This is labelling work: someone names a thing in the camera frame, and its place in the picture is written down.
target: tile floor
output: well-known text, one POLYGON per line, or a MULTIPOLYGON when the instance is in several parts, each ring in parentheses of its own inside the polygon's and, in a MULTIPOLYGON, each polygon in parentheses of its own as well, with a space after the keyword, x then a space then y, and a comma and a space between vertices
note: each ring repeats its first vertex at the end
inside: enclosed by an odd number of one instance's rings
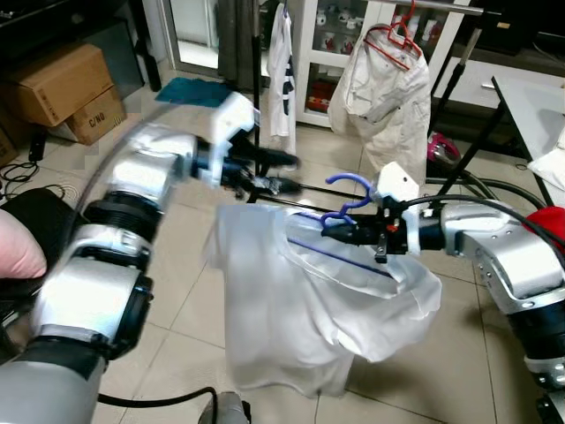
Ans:
MULTIPOLYGON (((166 71, 165 82, 177 72, 166 71)), ((158 108, 154 94, 143 88, 126 99, 129 118, 96 145, 50 140, 41 171, 26 188, 46 184, 75 187, 67 200, 76 201, 87 176, 117 136, 158 108)), ((156 120, 199 135, 207 134, 209 110, 185 106, 156 120)), ((268 143, 263 128, 261 139, 268 143)), ((298 154, 303 168, 295 172, 307 184, 322 186, 328 175, 342 170, 368 177, 372 170, 356 140, 327 130, 300 126, 298 154)), ((17 161, 26 160, 26 154, 17 161)), ((470 170, 500 178, 539 195, 523 161, 481 153, 470 170)), ((96 188, 96 195, 102 188, 96 188)), ((336 189, 359 193, 347 182, 336 189)), ((434 193, 437 186, 424 187, 434 193)), ((316 204, 337 208, 339 198, 308 193, 316 204)), ((531 207, 504 195, 524 213, 531 207)), ((102 392, 126 398, 167 398, 201 386, 235 389, 226 374, 223 350, 222 275, 209 269, 200 251, 214 218, 215 206, 235 202, 230 193, 209 191, 198 182, 181 185, 156 241, 150 269, 155 299, 137 349, 111 364, 102 392)), ((508 324, 493 306, 486 289, 475 280, 469 261, 426 253, 422 261, 443 283, 442 307, 424 342, 400 351, 390 360, 367 364, 356 360, 344 397, 308 399, 292 390, 272 387, 244 393, 259 424, 395 423, 533 424, 538 422, 538 391, 522 364, 522 349, 508 324)), ((154 410, 126 410, 99 405, 94 422, 196 423, 206 399, 154 410)))

